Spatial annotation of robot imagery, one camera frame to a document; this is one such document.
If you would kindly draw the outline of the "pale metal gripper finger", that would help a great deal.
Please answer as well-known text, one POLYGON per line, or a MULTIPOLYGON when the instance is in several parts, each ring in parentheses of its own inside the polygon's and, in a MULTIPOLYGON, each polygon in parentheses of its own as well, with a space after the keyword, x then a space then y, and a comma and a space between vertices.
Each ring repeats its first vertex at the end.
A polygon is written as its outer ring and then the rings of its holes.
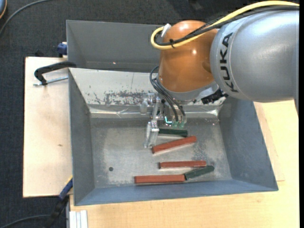
POLYGON ((154 146, 156 144, 158 133, 159 133, 159 127, 157 120, 152 120, 151 133, 150 133, 150 146, 154 146))
POLYGON ((151 129, 152 129, 151 122, 148 122, 145 130, 145 140, 143 143, 144 148, 148 148, 150 145, 151 129))

